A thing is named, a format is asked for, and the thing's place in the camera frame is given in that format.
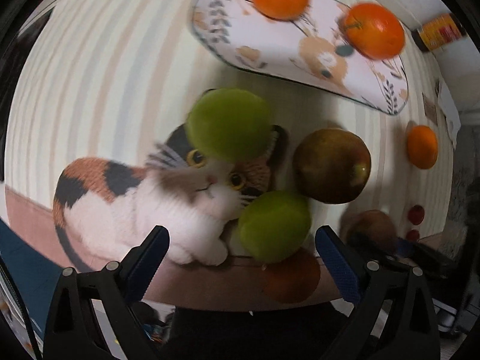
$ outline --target cat face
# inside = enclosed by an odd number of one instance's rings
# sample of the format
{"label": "cat face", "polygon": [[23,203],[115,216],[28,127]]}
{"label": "cat face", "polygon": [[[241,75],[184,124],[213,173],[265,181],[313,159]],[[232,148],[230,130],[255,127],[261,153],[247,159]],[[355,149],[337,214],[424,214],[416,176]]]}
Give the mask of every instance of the cat face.
{"label": "cat face", "polygon": [[199,211],[217,219],[231,220],[268,190],[271,157],[285,132],[272,130],[266,153],[252,161],[227,163],[207,158],[192,147],[184,126],[178,127],[158,151],[150,154],[147,165],[156,170],[161,186],[187,200]]}

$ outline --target wooden table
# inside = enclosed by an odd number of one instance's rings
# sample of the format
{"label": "wooden table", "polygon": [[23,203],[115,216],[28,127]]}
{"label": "wooden table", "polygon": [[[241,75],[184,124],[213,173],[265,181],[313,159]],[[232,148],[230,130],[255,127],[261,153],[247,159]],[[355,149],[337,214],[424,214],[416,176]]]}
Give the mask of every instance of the wooden table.
{"label": "wooden table", "polygon": [[[365,0],[339,0],[351,5]],[[190,107],[210,88],[239,87],[268,100],[274,122],[289,133],[287,158],[277,187],[292,189],[291,155],[310,132],[327,126],[352,131],[368,146],[372,171],[352,203],[311,202],[312,234],[321,225],[338,229],[341,216],[368,209],[390,214],[403,236],[406,213],[425,208],[418,227],[427,237],[443,230],[450,197],[453,149],[445,117],[438,126],[424,112],[422,94],[436,102],[440,72],[407,35],[402,60],[409,102],[388,116],[316,88],[258,76],[226,66],[190,34],[191,0],[58,0],[25,65],[11,108],[6,147],[7,209],[12,229],[47,257],[69,265],[51,225],[51,206],[62,169],[76,158],[99,156],[142,164],[154,140],[183,123]],[[426,124],[439,141],[436,165],[409,164],[405,131]],[[22,211],[23,200],[29,209]],[[41,236],[32,222],[44,220]],[[158,302],[216,310],[282,308],[261,293],[260,266],[237,242],[223,267],[162,263],[147,297]],[[105,262],[92,260],[101,267]],[[305,304],[338,296],[325,267],[315,295]]]}

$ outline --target screw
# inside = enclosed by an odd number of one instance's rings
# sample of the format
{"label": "screw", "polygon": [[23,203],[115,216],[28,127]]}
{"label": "screw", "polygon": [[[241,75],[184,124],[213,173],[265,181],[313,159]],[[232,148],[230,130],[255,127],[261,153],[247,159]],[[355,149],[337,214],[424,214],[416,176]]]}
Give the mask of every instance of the screw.
{"label": "screw", "polygon": [[110,261],[107,265],[105,265],[105,268],[107,271],[114,271],[120,266],[120,263],[118,261]]}
{"label": "screw", "polygon": [[380,269],[380,266],[376,261],[368,261],[367,263],[367,268],[370,269],[371,271],[378,271]]}
{"label": "screw", "polygon": [[65,268],[62,271],[62,275],[64,276],[70,276],[72,273],[74,273],[74,269],[72,267]]}
{"label": "screw", "polygon": [[423,275],[423,271],[419,266],[413,267],[412,272],[415,276],[422,276]]}

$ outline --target striped wallpaper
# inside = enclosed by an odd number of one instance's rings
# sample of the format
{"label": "striped wallpaper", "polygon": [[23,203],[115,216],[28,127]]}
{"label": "striped wallpaper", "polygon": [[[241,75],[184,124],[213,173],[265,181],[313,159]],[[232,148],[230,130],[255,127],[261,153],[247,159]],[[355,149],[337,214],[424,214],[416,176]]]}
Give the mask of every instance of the striped wallpaper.
{"label": "striped wallpaper", "polygon": [[[362,0],[339,0],[353,4]],[[265,97],[275,123],[290,132],[289,155],[303,137],[337,125],[359,135],[372,156],[365,191],[348,209],[380,208],[407,231],[406,212],[422,204],[422,236],[442,231],[452,176],[453,150],[445,118],[435,127],[424,115],[422,92],[436,100],[440,72],[411,38],[402,54],[409,103],[398,116],[376,112],[332,93],[226,66],[190,34],[191,0],[57,0],[49,23],[28,57],[11,107],[6,184],[51,208],[57,178],[75,158],[100,156],[142,164],[154,140],[183,122],[206,89],[241,87]],[[428,124],[439,139],[430,171],[405,155],[405,130]],[[279,177],[292,187],[290,161]],[[338,227],[346,205],[312,202],[314,225]]]}

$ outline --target stuffed cat toy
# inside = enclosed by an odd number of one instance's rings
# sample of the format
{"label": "stuffed cat toy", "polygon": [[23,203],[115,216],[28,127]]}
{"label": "stuffed cat toy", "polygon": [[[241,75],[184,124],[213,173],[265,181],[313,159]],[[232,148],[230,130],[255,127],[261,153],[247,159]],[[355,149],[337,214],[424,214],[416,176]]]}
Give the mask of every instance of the stuffed cat toy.
{"label": "stuffed cat toy", "polygon": [[145,167],[77,159],[58,179],[53,201],[57,235],[67,254],[71,247],[65,243],[75,238],[93,255],[120,261],[162,225],[170,235],[169,259],[218,266],[229,253],[219,238],[225,224],[268,190],[270,166],[285,136],[274,126],[263,156],[235,164],[204,157],[189,144],[183,125],[165,144],[157,144]]}

